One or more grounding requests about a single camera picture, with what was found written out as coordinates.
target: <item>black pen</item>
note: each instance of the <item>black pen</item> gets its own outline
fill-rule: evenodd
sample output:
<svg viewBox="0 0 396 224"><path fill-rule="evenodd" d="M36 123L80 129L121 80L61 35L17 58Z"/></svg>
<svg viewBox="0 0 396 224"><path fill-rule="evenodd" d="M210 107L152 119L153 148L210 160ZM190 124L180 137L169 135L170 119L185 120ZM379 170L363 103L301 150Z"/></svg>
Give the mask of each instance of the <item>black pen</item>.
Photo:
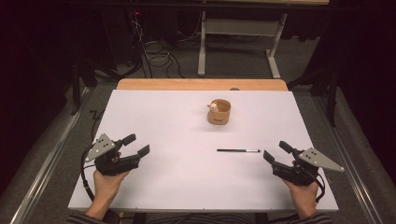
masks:
<svg viewBox="0 0 396 224"><path fill-rule="evenodd" d="M224 149L224 148L219 148L218 151L224 151L224 152L261 152L259 149Z"/></svg>

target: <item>white tabletop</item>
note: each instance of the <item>white tabletop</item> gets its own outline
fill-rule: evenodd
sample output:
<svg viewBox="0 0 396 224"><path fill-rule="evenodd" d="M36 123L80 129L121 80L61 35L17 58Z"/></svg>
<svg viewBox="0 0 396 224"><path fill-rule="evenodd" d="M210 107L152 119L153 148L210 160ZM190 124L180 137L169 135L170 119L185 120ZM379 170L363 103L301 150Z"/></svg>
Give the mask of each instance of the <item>white tabletop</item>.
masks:
<svg viewBox="0 0 396 224"><path fill-rule="evenodd" d="M219 98L232 104L224 126L206 119L207 105ZM267 150L277 161L291 165L293 157L278 146L279 141L298 149L312 147L294 96L287 91L117 90L96 137L101 133L113 141L136 134L137 139L120 150L122 157L150 145L150 153L124 179L111 205L138 212L294 210L289 189L272 175L262 153ZM221 147L262 152L217 152ZM86 169L92 189L93 170ZM326 194L317 209L338 210L325 184ZM69 208L85 210L90 205L79 179Z"/></svg>

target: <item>sleeve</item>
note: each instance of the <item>sleeve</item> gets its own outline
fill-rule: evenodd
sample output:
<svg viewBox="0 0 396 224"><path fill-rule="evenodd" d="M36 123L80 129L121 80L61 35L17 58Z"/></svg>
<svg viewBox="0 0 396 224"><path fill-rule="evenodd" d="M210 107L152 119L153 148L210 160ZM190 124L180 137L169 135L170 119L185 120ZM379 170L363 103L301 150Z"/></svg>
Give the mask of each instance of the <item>sleeve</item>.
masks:
<svg viewBox="0 0 396 224"><path fill-rule="evenodd" d="M82 214L74 213L67 218L66 224L106 224L106 223L94 219L92 217L87 217Z"/></svg>
<svg viewBox="0 0 396 224"><path fill-rule="evenodd" d="M324 213L316 213L312 217L293 220L289 224L332 224L332 220Z"/></svg>

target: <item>silver metal plate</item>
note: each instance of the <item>silver metal plate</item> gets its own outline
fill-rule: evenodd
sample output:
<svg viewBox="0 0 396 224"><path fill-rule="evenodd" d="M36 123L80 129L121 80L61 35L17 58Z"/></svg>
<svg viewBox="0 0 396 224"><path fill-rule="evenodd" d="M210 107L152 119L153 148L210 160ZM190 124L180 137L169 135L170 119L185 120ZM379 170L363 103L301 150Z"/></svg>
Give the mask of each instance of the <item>silver metal plate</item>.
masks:
<svg viewBox="0 0 396 224"><path fill-rule="evenodd" d="M101 155L105 154L109 150L114 148L114 143L111 139L105 134L102 133L100 137L96 140L95 145L88 153L87 158L85 158L85 162L92 161Z"/></svg>
<svg viewBox="0 0 396 224"><path fill-rule="evenodd" d="M321 167L324 169L329 169L329 170L334 170L338 172L344 172L345 169L344 167L338 165L334 161L330 160L328 157L323 155L321 152L319 152L317 149L311 147L301 153L300 159L303 161L308 162L309 164L317 167Z"/></svg>

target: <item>small wooden cup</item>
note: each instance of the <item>small wooden cup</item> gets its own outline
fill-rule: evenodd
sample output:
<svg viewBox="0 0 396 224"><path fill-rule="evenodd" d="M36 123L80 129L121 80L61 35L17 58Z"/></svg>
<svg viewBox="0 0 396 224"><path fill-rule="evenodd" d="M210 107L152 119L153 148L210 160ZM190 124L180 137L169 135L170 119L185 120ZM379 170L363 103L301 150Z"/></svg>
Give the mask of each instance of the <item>small wooden cup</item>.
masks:
<svg viewBox="0 0 396 224"><path fill-rule="evenodd" d="M211 103L217 102L219 111L215 112L209 109L207 112L207 120L212 124L224 125L228 123L230 118L231 104L223 99L213 100Z"/></svg>

